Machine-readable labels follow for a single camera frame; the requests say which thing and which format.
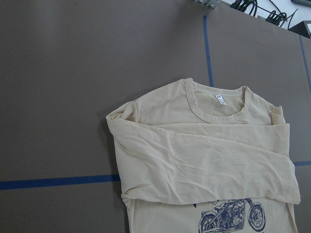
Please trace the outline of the brown paper table cover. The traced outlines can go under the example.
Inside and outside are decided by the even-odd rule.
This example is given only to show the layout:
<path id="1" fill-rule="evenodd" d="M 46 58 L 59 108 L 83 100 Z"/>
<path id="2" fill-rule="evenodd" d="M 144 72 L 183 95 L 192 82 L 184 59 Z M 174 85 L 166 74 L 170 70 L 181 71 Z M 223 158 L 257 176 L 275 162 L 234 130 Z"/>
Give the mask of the brown paper table cover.
<path id="1" fill-rule="evenodd" d="M 283 107 L 310 232 L 310 40 L 189 0 L 1 1 L 0 180 L 15 186 L 0 192 L 1 232 L 128 232 L 105 117 L 188 77 Z"/>

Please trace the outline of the aluminium frame base bracket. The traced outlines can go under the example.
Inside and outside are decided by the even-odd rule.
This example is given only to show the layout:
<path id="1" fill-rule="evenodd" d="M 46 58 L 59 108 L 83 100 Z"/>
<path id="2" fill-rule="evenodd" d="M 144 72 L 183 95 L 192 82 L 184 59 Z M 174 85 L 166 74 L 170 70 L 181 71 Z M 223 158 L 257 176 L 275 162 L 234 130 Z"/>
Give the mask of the aluminium frame base bracket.
<path id="1" fill-rule="evenodd" d="M 192 2 L 204 7 L 216 9 L 220 5 L 222 0 L 192 0 Z"/>

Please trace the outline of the cream long-sleeve graphic shirt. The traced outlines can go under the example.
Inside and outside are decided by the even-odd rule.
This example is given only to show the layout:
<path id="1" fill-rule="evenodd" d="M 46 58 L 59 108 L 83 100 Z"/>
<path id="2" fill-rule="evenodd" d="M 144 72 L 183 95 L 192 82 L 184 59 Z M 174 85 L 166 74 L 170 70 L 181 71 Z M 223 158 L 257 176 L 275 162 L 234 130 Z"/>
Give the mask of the cream long-sleeve graphic shirt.
<path id="1" fill-rule="evenodd" d="M 132 233 L 295 233 L 283 110 L 181 79 L 106 116 Z"/>

